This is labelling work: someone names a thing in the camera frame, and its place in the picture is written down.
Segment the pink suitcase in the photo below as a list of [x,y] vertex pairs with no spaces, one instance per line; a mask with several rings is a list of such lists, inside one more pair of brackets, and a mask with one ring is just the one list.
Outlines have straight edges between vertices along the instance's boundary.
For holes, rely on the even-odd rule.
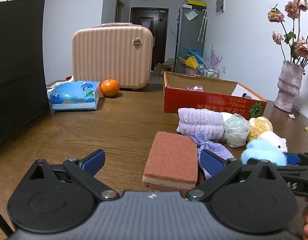
[[79,30],[72,39],[74,79],[115,79],[122,88],[145,87],[152,49],[153,35],[140,25],[113,23]]

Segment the watermelon picture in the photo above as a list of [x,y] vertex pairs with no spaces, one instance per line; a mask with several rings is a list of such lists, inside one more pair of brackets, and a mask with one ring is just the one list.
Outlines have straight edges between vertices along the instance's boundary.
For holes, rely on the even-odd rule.
[[260,114],[262,113],[262,110],[264,108],[263,103],[261,102],[256,102],[254,103],[248,110],[248,116],[250,118],[257,118],[260,116]]

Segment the red cardboard box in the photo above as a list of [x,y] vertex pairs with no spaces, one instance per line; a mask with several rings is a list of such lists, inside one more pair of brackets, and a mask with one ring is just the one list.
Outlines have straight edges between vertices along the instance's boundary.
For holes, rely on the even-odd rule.
[[[186,89],[194,85],[202,86],[204,92]],[[264,98],[238,82],[164,72],[166,113],[177,113],[179,108],[186,107],[238,113],[249,120],[262,116],[266,104]]]

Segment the paper note on door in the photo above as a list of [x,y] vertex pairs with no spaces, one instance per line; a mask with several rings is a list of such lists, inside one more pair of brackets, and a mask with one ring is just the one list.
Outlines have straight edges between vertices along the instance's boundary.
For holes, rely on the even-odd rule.
[[148,29],[150,28],[150,23],[149,22],[143,22],[142,25],[145,28],[148,28]]

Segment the black paper bag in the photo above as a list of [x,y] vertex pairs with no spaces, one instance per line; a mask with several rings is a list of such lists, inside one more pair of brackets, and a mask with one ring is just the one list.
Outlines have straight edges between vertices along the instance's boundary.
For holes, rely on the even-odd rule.
[[0,2],[0,144],[49,109],[42,49],[44,3]]

